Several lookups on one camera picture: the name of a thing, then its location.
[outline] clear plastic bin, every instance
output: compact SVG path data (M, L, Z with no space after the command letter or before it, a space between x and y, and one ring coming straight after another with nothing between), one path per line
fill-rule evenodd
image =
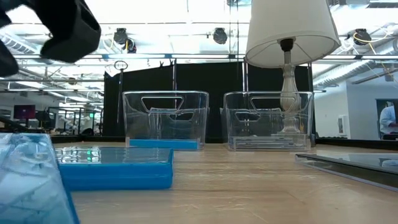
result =
M203 149L208 104L203 91L124 92L126 147Z
M0 134L0 223L79 223L46 134Z
M313 93L281 94L269 91L225 94L224 110L230 150L310 149Z
M221 128L222 128L222 135L223 135L223 143L228 142L228 133L226 127L226 114L224 108L220 108L220 118L221 118Z

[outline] black curtain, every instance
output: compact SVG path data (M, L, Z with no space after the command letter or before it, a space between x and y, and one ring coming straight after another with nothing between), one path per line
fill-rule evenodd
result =
M210 94L206 142L222 143L220 108L224 94L242 91L242 63L177 64L177 89L199 90Z
M150 68L124 72L122 91L151 91L173 89L173 68ZM123 103L118 108L120 74L110 77L105 73L104 136L124 136ZM121 121L118 125L118 113Z
M284 83L281 68L258 68L249 65L249 91L281 91ZM299 91L310 91L308 68L297 66L296 85Z

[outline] computer screen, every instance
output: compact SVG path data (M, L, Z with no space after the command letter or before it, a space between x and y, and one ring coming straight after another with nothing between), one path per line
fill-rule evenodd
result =
M35 105L15 105L14 119L34 119L36 116Z

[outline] blue tray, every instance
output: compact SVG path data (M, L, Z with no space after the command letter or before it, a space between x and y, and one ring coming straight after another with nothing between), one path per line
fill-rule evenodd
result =
M55 151L70 190L168 189L173 182L173 149L69 147Z
M0 134L0 223L79 223L46 134Z
M168 139L130 139L130 147L154 147L154 148L173 148L184 150L197 150L199 148L196 140L168 140Z

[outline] wooden table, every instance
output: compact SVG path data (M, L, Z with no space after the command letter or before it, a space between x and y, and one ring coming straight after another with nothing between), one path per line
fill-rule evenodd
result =
M81 223L398 223L397 193L301 166L290 152L228 152L209 145L200 152L175 152L174 171L171 190L74 192Z

